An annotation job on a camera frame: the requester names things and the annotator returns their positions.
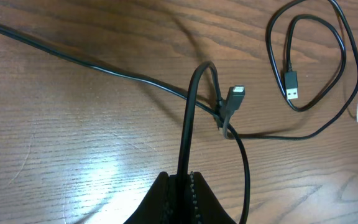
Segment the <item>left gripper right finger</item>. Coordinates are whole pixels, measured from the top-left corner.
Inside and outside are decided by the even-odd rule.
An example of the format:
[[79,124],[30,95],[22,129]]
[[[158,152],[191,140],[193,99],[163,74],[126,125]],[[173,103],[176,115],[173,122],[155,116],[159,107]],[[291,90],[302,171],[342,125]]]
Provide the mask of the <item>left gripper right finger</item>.
[[196,224],[235,224],[200,172],[190,174],[191,221]]

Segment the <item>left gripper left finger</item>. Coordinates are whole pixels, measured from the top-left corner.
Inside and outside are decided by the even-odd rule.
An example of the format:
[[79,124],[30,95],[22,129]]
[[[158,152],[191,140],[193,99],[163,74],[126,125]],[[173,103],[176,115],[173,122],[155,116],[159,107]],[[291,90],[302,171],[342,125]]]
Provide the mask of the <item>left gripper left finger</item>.
[[175,213],[175,181],[161,172],[124,224],[169,224]]

